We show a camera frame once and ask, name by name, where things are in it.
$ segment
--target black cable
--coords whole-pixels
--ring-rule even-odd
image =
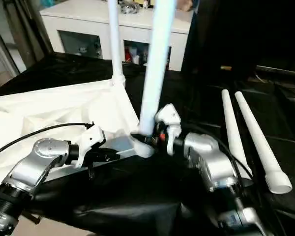
[[[89,124],[89,123],[66,123],[66,124],[57,124],[57,125],[54,125],[54,126],[43,128],[43,129],[37,130],[35,132],[29,133],[27,135],[24,135],[24,136],[22,136],[22,137],[20,137],[20,138],[18,138],[16,140],[14,140],[14,141],[6,144],[6,145],[4,145],[3,147],[0,148],[0,153],[3,152],[4,150],[6,150],[8,147],[12,146],[13,144],[16,144],[19,141],[22,141],[24,139],[27,139],[27,138],[29,138],[31,136],[36,135],[36,134],[45,132],[45,131],[50,130],[50,129],[56,129],[56,128],[60,128],[60,127],[73,126],[73,125],[83,125],[83,126],[86,127],[86,129],[89,129],[89,128],[91,128],[94,125],[94,123],[93,124]]]
[[[279,226],[280,226],[280,228],[281,228],[281,231],[282,231],[283,235],[286,236],[286,232],[285,232],[285,230],[284,230],[284,227],[283,227],[283,225],[282,225],[282,222],[281,222],[281,220],[279,219],[277,213],[275,212],[274,207],[273,207],[272,204],[266,199],[266,197],[264,197],[264,196],[261,194],[261,190],[260,190],[260,188],[258,187],[258,185],[255,184],[256,182],[254,181],[254,177],[252,176],[252,174],[250,174],[250,172],[248,171],[248,169],[244,166],[244,164],[243,164],[241,161],[239,161],[236,157],[234,157],[234,156],[231,154],[230,150],[229,150],[229,149],[227,148],[227,146],[223,143],[223,141],[220,140],[219,138],[217,138],[216,135],[213,135],[212,133],[210,133],[210,132],[207,131],[206,129],[201,128],[201,127],[199,127],[199,126],[196,125],[196,124],[192,124],[192,123],[181,123],[181,127],[182,127],[182,128],[187,128],[187,129],[190,129],[190,130],[195,130],[195,131],[198,131],[198,132],[200,132],[200,133],[204,133],[204,134],[210,135],[211,137],[213,137],[213,138],[219,143],[220,146],[222,146],[222,147],[224,148],[224,150],[227,152],[227,157],[230,159],[230,161],[233,160],[233,161],[237,162],[237,163],[238,163],[238,164],[239,164],[239,165],[245,170],[245,172],[247,173],[247,175],[251,178],[252,182],[254,183],[254,185],[255,185],[255,187],[256,187],[256,189],[257,189],[258,195],[259,195],[259,196],[262,196],[263,200],[266,201],[266,202],[268,203],[269,208],[271,209],[272,213],[274,214],[274,216],[275,216],[275,218],[276,218],[276,220],[277,220],[277,222],[278,222],[278,224],[279,224]],[[238,176],[238,182],[239,182],[239,184],[242,185],[242,187],[243,187],[244,185],[243,185],[243,183],[242,183],[242,178],[241,178],[241,175],[240,175],[239,169],[238,169],[237,165],[234,165],[234,164],[233,164],[233,167],[234,167],[234,170],[235,170],[235,172],[236,172],[236,174],[237,174],[237,176]]]

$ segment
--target black fabric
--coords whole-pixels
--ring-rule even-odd
[[[126,91],[140,115],[145,67],[123,65]],[[111,61],[53,54],[0,88],[0,95],[109,79]],[[173,103],[183,121],[192,121],[227,143],[221,90],[229,89],[247,162],[263,194],[280,209],[287,235],[295,229],[295,89],[278,85],[215,81],[179,72],[165,74],[160,107]],[[234,98],[243,91],[293,190],[273,195],[250,134]],[[45,183],[27,209],[57,221],[106,236],[219,235],[208,220],[209,199],[199,176],[180,157],[137,156],[95,168],[95,178],[81,172]],[[262,212],[267,221],[268,212]]]

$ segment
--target pipe end cap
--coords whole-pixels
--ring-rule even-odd
[[[292,184],[283,171],[270,172],[265,175],[266,183],[271,193],[284,194],[292,190]]]

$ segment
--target white tube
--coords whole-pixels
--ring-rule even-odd
[[[156,1],[140,115],[140,132],[146,135],[152,134],[154,129],[154,117],[163,86],[175,9],[176,0]]]
[[[228,146],[230,148],[231,154],[234,157],[236,157],[247,168],[250,174],[252,174],[251,169],[247,164],[244,148],[242,147],[238,126],[233,111],[230,94],[228,93],[227,89],[224,89],[222,91],[222,99],[227,130]],[[247,172],[239,164],[237,164],[237,166],[241,176],[243,178],[251,180]]]
[[[292,184],[288,176],[281,170],[281,167],[277,162],[271,147],[269,146],[254,115],[252,114],[244,96],[241,92],[236,92],[235,97],[249,129],[249,133],[256,146],[261,163],[264,167],[265,180],[269,190],[275,194],[290,192],[292,190]]]
[[[123,83],[125,86],[125,77],[122,72],[122,60],[120,56],[120,35],[118,23],[118,4],[116,0],[108,0],[109,8],[109,26],[110,26],[110,42],[113,61],[112,82]]]

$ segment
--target floor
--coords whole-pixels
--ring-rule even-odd
[[[12,236],[88,236],[90,232],[63,223],[42,219],[38,225],[21,217]]]

